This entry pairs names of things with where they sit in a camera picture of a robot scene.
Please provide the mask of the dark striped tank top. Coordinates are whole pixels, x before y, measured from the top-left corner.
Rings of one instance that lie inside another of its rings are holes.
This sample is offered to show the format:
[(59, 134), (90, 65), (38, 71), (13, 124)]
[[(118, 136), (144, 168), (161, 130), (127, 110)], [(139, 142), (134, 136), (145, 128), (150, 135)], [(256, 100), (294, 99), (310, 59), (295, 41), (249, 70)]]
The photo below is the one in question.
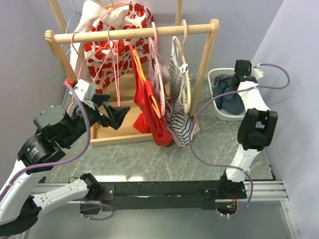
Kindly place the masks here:
[(220, 79), (224, 79), (224, 78), (232, 78), (234, 76), (234, 74), (231, 74), (231, 75), (227, 75), (227, 74), (219, 74), (216, 76), (216, 79), (217, 80), (220, 80)]

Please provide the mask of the navy blue tank top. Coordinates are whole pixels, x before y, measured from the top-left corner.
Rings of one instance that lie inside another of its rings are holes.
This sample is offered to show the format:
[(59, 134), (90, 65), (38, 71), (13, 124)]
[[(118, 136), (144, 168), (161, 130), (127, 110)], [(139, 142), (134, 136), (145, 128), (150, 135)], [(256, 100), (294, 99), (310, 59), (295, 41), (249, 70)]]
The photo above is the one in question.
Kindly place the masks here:
[[(230, 79), (224, 78), (216, 81), (217, 84), (213, 88), (213, 97), (234, 91), (230, 87)], [(234, 115), (241, 113), (245, 109), (238, 93), (219, 97), (215, 101), (219, 107), (222, 106)]]

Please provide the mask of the red tank top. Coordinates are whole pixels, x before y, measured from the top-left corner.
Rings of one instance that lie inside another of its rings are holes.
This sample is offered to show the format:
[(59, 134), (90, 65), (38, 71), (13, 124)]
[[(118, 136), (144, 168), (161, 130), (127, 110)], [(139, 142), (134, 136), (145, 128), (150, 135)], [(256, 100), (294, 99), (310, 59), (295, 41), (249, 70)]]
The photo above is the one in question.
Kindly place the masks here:
[(140, 133), (150, 133), (156, 145), (168, 146), (173, 138), (160, 113), (160, 105), (155, 98), (152, 84), (145, 77), (137, 50), (132, 46), (129, 49), (136, 85), (134, 103), (142, 111), (133, 127)]

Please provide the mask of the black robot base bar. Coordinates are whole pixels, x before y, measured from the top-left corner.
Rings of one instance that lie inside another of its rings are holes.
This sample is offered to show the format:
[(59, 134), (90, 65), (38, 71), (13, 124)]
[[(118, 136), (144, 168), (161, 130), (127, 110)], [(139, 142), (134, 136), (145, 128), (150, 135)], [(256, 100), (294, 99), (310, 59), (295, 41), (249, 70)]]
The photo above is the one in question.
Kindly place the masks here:
[(201, 208), (214, 210), (216, 200), (246, 199), (244, 183), (228, 186), (217, 180), (163, 182), (102, 182), (82, 196), (102, 201), (115, 210)]

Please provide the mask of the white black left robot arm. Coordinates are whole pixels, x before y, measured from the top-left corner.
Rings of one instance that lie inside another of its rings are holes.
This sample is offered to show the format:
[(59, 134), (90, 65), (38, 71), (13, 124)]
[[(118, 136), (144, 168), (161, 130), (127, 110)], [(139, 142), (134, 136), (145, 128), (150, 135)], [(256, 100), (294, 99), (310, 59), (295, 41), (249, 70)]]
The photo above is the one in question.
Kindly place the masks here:
[(94, 95), (93, 106), (77, 106), (68, 114), (63, 106), (52, 105), (34, 119), (37, 127), (20, 149), (14, 169), (0, 191), (0, 236), (4, 239), (29, 230), (47, 212), (70, 201), (95, 200), (101, 185), (86, 173), (73, 183), (38, 196), (31, 195), (36, 184), (54, 166), (64, 163), (63, 149), (83, 134), (90, 134), (94, 124), (117, 130), (130, 110), (129, 106), (113, 107), (109, 95)]

